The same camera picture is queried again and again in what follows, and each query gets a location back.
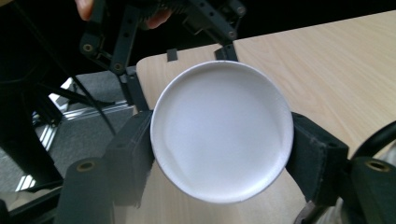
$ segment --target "wooden table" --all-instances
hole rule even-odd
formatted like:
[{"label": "wooden table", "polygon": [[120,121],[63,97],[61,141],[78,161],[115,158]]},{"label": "wooden table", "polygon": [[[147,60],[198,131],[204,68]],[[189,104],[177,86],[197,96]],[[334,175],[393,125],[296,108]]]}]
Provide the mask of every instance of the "wooden table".
[{"label": "wooden table", "polygon": [[[263,71],[292,111],[305,115],[350,147],[396,120],[396,11],[234,42],[239,62]],[[137,73],[150,108],[185,69],[215,60],[218,45],[141,60]],[[126,223],[292,223],[304,196],[285,171],[267,190],[242,203],[197,201],[173,186],[154,163],[142,205]]]}]

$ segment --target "black wire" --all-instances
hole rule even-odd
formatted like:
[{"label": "black wire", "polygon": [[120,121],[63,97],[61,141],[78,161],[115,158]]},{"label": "black wire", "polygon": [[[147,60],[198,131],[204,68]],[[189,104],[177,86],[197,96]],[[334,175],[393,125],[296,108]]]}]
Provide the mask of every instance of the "black wire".
[{"label": "black wire", "polygon": [[357,157],[373,157],[387,144],[396,139],[396,121],[383,127],[370,136],[355,152],[352,159]]},{"label": "black wire", "polygon": [[34,23],[30,21],[29,17],[26,15],[24,10],[19,6],[19,4],[14,1],[11,3],[12,6],[18,10],[18,15],[21,15],[21,19],[23,22],[27,24],[27,27],[31,30],[35,38],[41,43],[43,48],[47,51],[47,53],[53,58],[53,60],[58,64],[58,66],[64,71],[65,74],[67,74],[69,77],[73,79],[73,81],[81,88],[81,90],[84,92],[85,96],[88,98],[89,102],[93,105],[93,107],[99,112],[99,114],[102,116],[103,120],[105,121],[106,125],[108,126],[109,130],[111,133],[116,135],[116,131],[114,127],[111,125],[110,120],[108,120],[107,116],[105,113],[102,111],[101,107],[99,104],[93,99],[93,97],[90,95],[90,93],[85,89],[85,87],[82,85],[82,83],[78,80],[76,75],[70,72],[70,70],[64,65],[64,63],[61,63],[62,59],[61,56],[59,56],[55,50],[52,49],[50,46],[49,42],[46,40],[46,38],[38,31],[37,27],[35,27]]}]

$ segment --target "human hand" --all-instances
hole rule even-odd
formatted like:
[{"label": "human hand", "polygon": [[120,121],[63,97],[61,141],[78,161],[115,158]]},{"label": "human hand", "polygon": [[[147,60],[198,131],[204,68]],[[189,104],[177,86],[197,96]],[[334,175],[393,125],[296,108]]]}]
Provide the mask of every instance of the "human hand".
[{"label": "human hand", "polygon": [[[75,0],[79,16],[84,20],[88,21],[92,14],[93,0]],[[164,22],[166,22],[172,15],[170,9],[159,10],[154,16],[146,21],[146,25],[149,29],[155,29]]]}]

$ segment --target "white object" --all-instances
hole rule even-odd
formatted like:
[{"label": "white object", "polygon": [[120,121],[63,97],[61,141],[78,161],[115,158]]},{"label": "white object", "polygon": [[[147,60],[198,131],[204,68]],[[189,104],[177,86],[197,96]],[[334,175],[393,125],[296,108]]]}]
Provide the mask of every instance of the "white object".
[{"label": "white object", "polygon": [[242,202],[266,189],[291,152],[290,108],[276,85],[248,65],[201,63],[163,91],[150,130],[164,174],[190,196]]}]

